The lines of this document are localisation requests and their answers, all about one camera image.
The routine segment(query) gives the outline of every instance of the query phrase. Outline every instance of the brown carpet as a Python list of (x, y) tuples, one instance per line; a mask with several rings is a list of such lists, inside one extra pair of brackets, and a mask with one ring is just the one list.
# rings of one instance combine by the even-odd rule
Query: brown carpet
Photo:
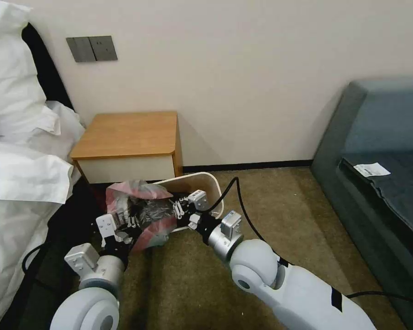
[[(239, 176), (246, 210), (271, 246), (344, 294), (380, 290), (308, 168), (214, 172), (222, 189)], [(241, 213), (235, 187), (225, 213)], [(246, 222), (246, 238), (256, 238)], [(283, 329), (271, 310), (238, 289), (192, 231), (132, 254), (119, 329)], [(377, 329), (404, 329), (385, 297), (355, 298)]]

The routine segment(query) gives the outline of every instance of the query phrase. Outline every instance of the gray sofa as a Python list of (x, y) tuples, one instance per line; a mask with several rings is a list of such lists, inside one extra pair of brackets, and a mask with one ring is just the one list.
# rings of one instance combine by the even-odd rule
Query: gray sofa
[[(354, 169), (375, 162), (391, 174)], [(312, 172), (383, 290), (413, 298), (413, 78), (350, 83)], [(391, 302), (413, 329), (413, 304)]]

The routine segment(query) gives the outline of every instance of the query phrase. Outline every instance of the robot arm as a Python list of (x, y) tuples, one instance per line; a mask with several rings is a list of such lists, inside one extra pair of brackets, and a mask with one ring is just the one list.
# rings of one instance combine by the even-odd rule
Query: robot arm
[[(231, 211), (222, 220), (205, 213), (205, 193), (188, 197), (184, 209), (175, 206), (188, 227), (231, 269), (234, 283), (261, 299), (289, 329), (375, 329), (367, 314), (353, 301), (308, 270), (287, 263), (264, 241), (243, 240), (241, 216)], [(79, 291), (58, 308), (51, 330), (115, 330), (119, 320), (119, 290), (128, 249), (129, 234), (116, 216), (97, 219), (104, 239), (103, 256), (88, 243), (72, 248), (66, 262), (80, 275)]]

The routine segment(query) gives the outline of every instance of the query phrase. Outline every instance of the trash bag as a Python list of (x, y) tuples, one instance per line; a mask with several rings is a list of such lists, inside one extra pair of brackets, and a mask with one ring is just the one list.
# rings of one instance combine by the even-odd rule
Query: trash bag
[(140, 233), (133, 251), (163, 245), (177, 222), (166, 188), (144, 180), (114, 183), (106, 189), (108, 213), (116, 213), (123, 223)]

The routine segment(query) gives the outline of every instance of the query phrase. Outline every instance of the wall switch panel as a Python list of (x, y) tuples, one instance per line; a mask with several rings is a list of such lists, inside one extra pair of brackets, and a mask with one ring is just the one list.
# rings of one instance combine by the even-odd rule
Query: wall switch panel
[(97, 61), (116, 61), (115, 46), (111, 36), (89, 37)]
[(116, 61), (111, 36), (66, 38), (75, 62)]
[(88, 37), (66, 38), (75, 62), (95, 62), (96, 58)]

